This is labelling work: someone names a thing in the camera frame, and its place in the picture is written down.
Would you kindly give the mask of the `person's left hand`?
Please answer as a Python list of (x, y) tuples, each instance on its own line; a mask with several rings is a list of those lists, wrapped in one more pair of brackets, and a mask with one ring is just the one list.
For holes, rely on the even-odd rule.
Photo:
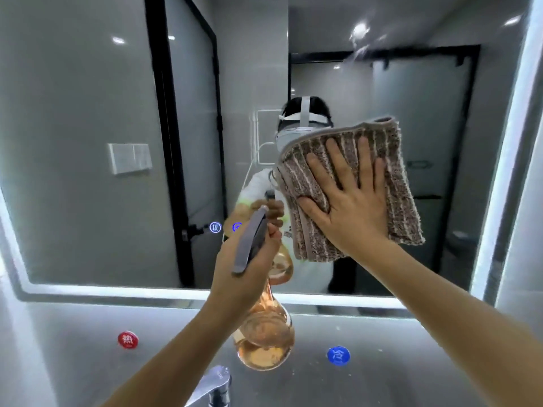
[(242, 274), (233, 273), (238, 244), (244, 232), (244, 228), (240, 228), (222, 245), (207, 299), (222, 313), (235, 318), (245, 317), (260, 298), (269, 277), (269, 273), (249, 273), (249, 265)]

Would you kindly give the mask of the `person's right hand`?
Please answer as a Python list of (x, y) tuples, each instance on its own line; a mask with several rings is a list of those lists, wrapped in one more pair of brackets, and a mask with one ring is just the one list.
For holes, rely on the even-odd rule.
[(337, 249), (370, 266), (388, 256), (402, 255), (403, 250), (388, 237), (387, 198), (374, 194), (374, 161), (366, 137), (359, 139), (357, 148), (359, 187), (339, 189), (316, 155), (308, 154), (306, 161), (329, 202), (331, 224), (317, 226)]

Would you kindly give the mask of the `brown striped cleaning cloth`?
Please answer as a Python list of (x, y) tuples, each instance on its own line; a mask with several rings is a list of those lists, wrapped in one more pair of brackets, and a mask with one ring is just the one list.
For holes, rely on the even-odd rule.
[(302, 132), (300, 137), (288, 142), (280, 151), (273, 170), (273, 178), (285, 198), (290, 217), (290, 232), (295, 258), (315, 263), (325, 263), (344, 258), (325, 237), (313, 220), (302, 210), (299, 198), (311, 199), (321, 211), (329, 213), (329, 200), (317, 183), (306, 156), (314, 154), (330, 177), (337, 177), (326, 142), (333, 139), (345, 161), (358, 178), (358, 141), (366, 137), (370, 160), (384, 163), (384, 188), (386, 191), (388, 236), (399, 244), (419, 246), (425, 243), (420, 216), (412, 196), (401, 150), (401, 130), (390, 116), (377, 118), (348, 127), (325, 127)]

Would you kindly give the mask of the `amber spray bottle grey trigger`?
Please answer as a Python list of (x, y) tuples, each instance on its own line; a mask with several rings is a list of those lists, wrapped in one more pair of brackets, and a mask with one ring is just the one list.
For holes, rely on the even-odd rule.
[[(268, 207), (262, 205), (240, 237), (232, 273), (241, 276), (258, 255), (268, 234)], [(288, 311), (274, 298), (271, 286), (287, 283), (293, 275), (293, 262), (282, 245), (268, 272), (268, 279), (259, 300), (251, 308), (233, 334), (237, 354), (242, 363), (257, 371), (279, 367), (290, 355), (295, 331)]]

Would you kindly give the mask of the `person's left forearm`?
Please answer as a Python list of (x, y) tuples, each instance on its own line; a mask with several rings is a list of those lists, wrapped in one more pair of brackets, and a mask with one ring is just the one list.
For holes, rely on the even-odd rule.
[(210, 297), (194, 318), (100, 407), (183, 407), (214, 356), (240, 326), (245, 307)]

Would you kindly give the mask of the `person's right forearm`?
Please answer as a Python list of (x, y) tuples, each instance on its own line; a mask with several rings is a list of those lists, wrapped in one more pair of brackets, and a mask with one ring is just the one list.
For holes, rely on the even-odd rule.
[(543, 407), (543, 342), (386, 239), (350, 252), (431, 335), (489, 407)]

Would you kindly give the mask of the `blue round sticker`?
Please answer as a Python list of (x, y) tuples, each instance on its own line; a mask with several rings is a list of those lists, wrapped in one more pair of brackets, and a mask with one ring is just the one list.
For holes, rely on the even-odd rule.
[(336, 366), (347, 365), (351, 360), (350, 351), (344, 346), (334, 346), (329, 348), (326, 356), (328, 361)]

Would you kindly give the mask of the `chrome faucet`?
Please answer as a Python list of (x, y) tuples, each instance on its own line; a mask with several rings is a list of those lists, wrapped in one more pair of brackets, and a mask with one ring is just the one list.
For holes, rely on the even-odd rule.
[(216, 365), (202, 376), (185, 407), (194, 407), (201, 399), (207, 399), (208, 407), (231, 407), (231, 384), (230, 370)]

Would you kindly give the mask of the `lit-edge wall mirror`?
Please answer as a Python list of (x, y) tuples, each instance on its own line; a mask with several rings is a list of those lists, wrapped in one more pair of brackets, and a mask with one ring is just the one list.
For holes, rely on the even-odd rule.
[[(288, 99), (400, 122), (423, 246), (480, 266), (532, 0), (0, 0), (0, 208), (39, 287), (211, 285), (234, 208), (284, 201)], [(213, 224), (224, 224), (225, 236)]]

